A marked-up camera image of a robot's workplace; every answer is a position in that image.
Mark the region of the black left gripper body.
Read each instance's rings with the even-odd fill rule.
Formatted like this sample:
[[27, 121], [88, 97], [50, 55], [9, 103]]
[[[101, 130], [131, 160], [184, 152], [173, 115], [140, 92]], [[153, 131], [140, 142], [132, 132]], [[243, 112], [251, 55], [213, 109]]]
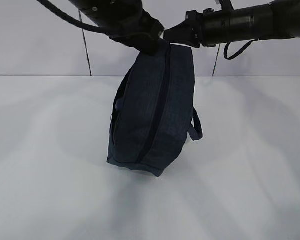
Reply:
[[134, 48], [143, 54], [154, 55], [159, 49], [160, 39], [165, 31], [159, 20], [142, 10], [141, 17], [134, 25], [125, 28], [126, 32], [108, 37], [122, 45]]

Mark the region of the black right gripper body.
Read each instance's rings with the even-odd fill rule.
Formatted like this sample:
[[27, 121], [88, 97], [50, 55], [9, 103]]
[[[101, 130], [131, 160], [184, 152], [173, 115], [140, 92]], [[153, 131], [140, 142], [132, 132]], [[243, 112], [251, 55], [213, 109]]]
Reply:
[[226, 18], [234, 7], [230, 0], [217, 0], [216, 3], [220, 5], [220, 10], [210, 7], [202, 12], [196, 10], [186, 12], [185, 23], [188, 31], [186, 45], [198, 49], [214, 48], [222, 43], [218, 34], [226, 27]]

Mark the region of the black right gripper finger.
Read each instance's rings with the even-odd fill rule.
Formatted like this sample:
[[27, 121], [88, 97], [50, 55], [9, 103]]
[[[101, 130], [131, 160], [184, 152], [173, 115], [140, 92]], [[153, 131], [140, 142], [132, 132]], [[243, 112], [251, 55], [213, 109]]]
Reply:
[[194, 27], [187, 21], [167, 29], [163, 33], [163, 39], [171, 44], [186, 45], [199, 48], [199, 40]]

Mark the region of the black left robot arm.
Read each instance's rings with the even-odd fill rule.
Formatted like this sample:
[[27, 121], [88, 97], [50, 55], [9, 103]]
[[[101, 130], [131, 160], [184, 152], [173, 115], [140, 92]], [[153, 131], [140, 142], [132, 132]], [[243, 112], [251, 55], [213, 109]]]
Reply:
[[165, 28], [143, 7], [141, 0], [72, 0], [71, 3], [109, 39], [141, 53], [154, 55]]

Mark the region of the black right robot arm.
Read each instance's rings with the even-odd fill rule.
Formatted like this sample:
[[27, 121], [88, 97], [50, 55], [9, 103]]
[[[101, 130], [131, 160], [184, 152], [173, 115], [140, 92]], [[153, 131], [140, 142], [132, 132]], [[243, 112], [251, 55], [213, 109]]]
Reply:
[[222, 0], [221, 10], [186, 12], [185, 21], [166, 30], [164, 40], [193, 48], [240, 41], [300, 38], [300, 0], [275, 0], [241, 9]]

